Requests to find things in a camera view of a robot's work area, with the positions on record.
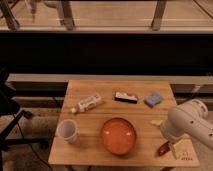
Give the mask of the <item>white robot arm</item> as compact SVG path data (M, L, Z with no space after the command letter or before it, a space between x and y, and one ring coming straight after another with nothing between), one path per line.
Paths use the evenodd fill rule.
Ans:
M169 109L167 118L159 124L166 139L156 152L157 156L168 153L185 134L195 138L213 150L213 124L209 123L207 106L198 99L186 101Z

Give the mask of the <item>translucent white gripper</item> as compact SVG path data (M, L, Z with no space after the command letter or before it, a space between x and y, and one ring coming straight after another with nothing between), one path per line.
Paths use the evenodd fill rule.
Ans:
M157 127L159 127L159 126L161 125L162 122L163 122L163 120L152 120L152 121L150 121L150 123L151 123L152 125L157 126ZM170 150L172 151L173 157L174 157L176 160L178 159L179 156L178 156L178 153L175 151L175 149L177 149L177 148L181 145L182 141L183 141L183 140L180 140L180 141L178 141L178 142L176 142L176 143L171 143L171 142L169 142L169 148L170 148Z

